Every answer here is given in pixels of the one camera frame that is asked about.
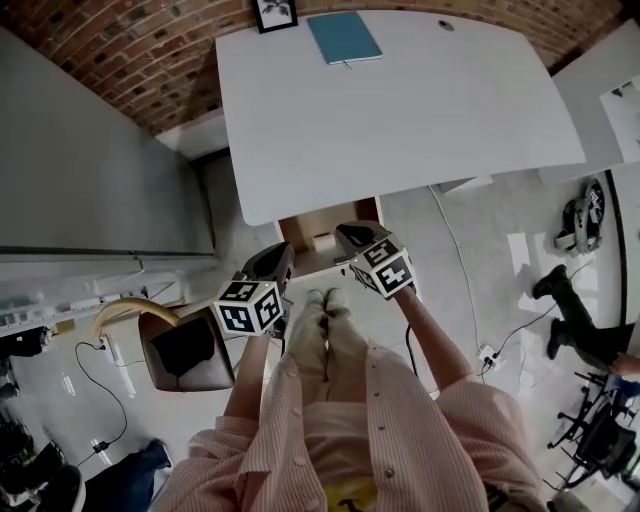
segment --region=blue notebook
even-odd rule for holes
[[[327,64],[379,59],[382,52],[357,12],[307,18]]]

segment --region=yellow object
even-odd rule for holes
[[[329,512],[367,512],[373,510],[378,489],[373,477],[362,477],[342,484],[325,485]]]
[[[161,306],[147,299],[118,299],[110,302],[100,310],[91,327],[91,337],[93,339],[100,335],[104,323],[125,311],[140,311],[141,313],[152,313],[162,318],[165,322],[174,327],[180,323],[180,317],[170,309]]]

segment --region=white desk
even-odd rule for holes
[[[325,64],[304,18],[216,40],[247,223],[584,161],[567,109],[521,34],[428,13],[360,15],[383,56],[352,69]]]

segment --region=brick wall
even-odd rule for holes
[[[619,0],[296,0],[299,16],[406,9],[522,32],[547,66],[619,26]],[[151,133],[221,106],[214,39],[253,26],[249,0],[4,0],[2,23]]]

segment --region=blue jeans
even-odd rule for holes
[[[640,382],[628,381],[622,377],[616,377],[613,385],[622,391],[627,398],[640,396]]]
[[[162,444],[151,441],[86,482],[83,512],[146,512],[153,499],[153,477],[168,466]]]

